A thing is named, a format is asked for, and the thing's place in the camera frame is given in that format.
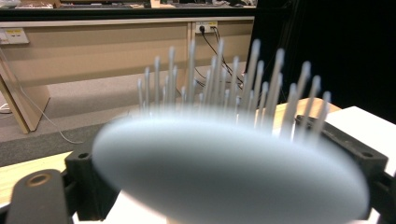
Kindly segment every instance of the desk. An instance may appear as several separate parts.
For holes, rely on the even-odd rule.
[[[321,100],[316,99],[311,116],[315,117],[319,112]],[[297,114],[303,114],[305,106],[307,104],[307,100],[301,100],[297,106]],[[274,120],[274,129],[279,129],[281,127],[282,118],[286,110],[286,104],[278,105],[276,107],[276,114]],[[330,106],[330,112],[340,110],[339,107],[335,105]],[[0,168],[0,204],[8,203],[10,201],[10,196],[12,192],[12,188],[15,183],[30,173],[35,171],[44,170],[44,169],[56,169],[59,171],[64,170],[64,158],[69,155],[70,152],[63,153],[60,155],[55,155],[39,160],[22,162],[14,165],[9,165]]]
[[[142,74],[147,66],[153,70],[156,56],[161,56],[161,70],[167,70],[168,50],[174,46],[180,88],[186,81],[191,41],[197,43],[196,66],[209,65],[214,54],[195,34],[196,22],[219,23],[226,42],[224,57],[230,63],[234,55],[247,60],[253,21],[251,16],[70,21],[64,13],[62,21],[0,21],[0,28],[23,28],[30,41],[0,45],[1,91],[24,133],[36,129],[41,112],[20,87],[44,110],[50,99],[49,84]],[[216,43],[213,34],[207,38]]]

